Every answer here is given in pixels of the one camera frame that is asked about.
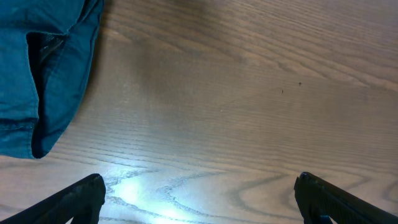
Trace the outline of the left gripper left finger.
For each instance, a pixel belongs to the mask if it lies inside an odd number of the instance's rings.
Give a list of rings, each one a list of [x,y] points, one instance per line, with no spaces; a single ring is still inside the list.
[[[97,224],[105,193],[102,176],[91,174],[1,224]]]

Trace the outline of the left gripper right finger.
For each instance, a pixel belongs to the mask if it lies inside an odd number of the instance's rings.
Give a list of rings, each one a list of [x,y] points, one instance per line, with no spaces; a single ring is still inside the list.
[[[397,223],[397,217],[335,185],[302,172],[294,185],[295,200],[304,224]]]

